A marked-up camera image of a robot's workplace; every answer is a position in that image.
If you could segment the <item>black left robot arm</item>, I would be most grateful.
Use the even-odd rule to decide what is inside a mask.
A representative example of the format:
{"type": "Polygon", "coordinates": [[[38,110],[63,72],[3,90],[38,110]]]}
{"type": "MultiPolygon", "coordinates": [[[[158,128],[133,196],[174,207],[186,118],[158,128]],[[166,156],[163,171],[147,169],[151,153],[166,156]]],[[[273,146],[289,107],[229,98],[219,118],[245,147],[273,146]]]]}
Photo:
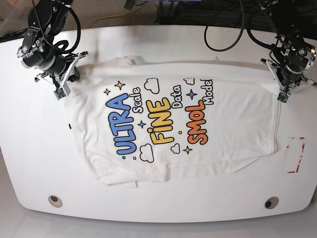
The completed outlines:
{"type": "Polygon", "coordinates": [[[299,11],[291,0],[260,0],[259,5],[269,15],[281,43],[273,50],[279,81],[282,86],[298,83],[317,56],[315,47],[304,40],[299,11]]]}

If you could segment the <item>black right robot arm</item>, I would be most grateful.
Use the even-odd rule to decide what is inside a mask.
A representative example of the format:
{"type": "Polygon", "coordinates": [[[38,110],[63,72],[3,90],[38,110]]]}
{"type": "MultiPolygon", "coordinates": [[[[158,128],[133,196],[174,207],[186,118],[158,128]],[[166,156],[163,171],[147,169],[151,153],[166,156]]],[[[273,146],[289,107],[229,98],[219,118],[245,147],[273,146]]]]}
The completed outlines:
{"type": "Polygon", "coordinates": [[[41,0],[32,3],[22,46],[17,57],[25,68],[38,68],[53,81],[60,81],[75,60],[73,53],[81,38],[81,24],[71,0],[41,0]],[[71,14],[77,27],[74,45],[70,48],[67,40],[54,43],[54,38],[64,28],[68,14],[71,14]]]}

